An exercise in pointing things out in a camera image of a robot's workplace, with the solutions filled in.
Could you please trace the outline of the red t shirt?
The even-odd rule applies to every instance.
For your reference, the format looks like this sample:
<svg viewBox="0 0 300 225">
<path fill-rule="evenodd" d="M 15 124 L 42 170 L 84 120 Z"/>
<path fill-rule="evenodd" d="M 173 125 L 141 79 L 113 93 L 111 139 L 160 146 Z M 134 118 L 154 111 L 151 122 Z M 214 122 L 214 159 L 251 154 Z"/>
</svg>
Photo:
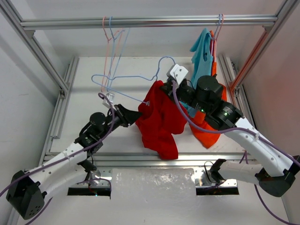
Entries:
<svg viewBox="0 0 300 225">
<path fill-rule="evenodd" d="M 178 158 L 178 149 L 173 135 L 183 133 L 185 118 L 176 104 L 160 89 L 162 81 L 155 81 L 144 102 L 138 106 L 142 113 L 136 125 L 145 148 L 156 151 L 163 160 Z"/>
</svg>

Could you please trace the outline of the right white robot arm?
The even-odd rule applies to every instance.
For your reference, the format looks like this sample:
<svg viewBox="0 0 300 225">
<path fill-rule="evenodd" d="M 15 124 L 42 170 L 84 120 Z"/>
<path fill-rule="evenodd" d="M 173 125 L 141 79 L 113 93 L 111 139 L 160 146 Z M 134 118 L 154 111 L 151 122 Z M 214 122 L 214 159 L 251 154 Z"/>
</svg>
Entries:
<svg viewBox="0 0 300 225">
<path fill-rule="evenodd" d="M 192 87 L 186 79 L 169 77 L 160 89 L 180 112 L 180 103 L 185 103 L 204 113 L 204 120 L 213 128 L 210 133 L 225 134 L 257 160 L 256 165 L 248 165 L 218 159 L 207 173 L 214 183 L 236 179 L 259 185 L 274 197 L 283 196 L 292 186 L 300 170 L 300 157 L 292 157 L 269 142 L 238 108 L 224 101 L 224 88 L 215 77 L 202 76 Z"/>
</svg>

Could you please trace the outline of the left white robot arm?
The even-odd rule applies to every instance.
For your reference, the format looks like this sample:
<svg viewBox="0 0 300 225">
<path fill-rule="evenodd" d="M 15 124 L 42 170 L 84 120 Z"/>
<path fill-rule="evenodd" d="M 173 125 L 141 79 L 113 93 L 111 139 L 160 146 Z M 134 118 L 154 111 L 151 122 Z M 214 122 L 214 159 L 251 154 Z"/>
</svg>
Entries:
<svg viewBox="0 0 300 225">
<path fill-rule="evenodd" d="M 112 131 L 131 126 L 141 115 L 121 104 L 107 114 L 93 113 L 78 138 L 60 154 L 28 172 L 16 172 L 5 190 L 6 200 L 24 220 L 33 218 L 54 195 L 95 173 L 97 167 L 89 157 L 103 146 L 103 140 Z"/>
</svg>

